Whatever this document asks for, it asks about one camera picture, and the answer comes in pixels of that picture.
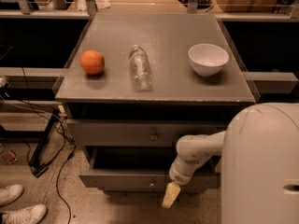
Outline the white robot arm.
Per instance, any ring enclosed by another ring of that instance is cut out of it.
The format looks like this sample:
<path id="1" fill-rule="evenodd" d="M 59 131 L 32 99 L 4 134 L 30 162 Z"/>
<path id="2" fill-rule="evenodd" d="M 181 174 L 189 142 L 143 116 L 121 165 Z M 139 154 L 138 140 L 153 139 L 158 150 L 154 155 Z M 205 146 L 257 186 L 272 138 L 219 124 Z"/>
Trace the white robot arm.
<path id="1" fill-rule="evenodd" d="M 221 224 L 299 224 L 299 104 L 252 105 L 223 132 L 180 137 L 163 208 L 214 155 L 221 156 Z"/>

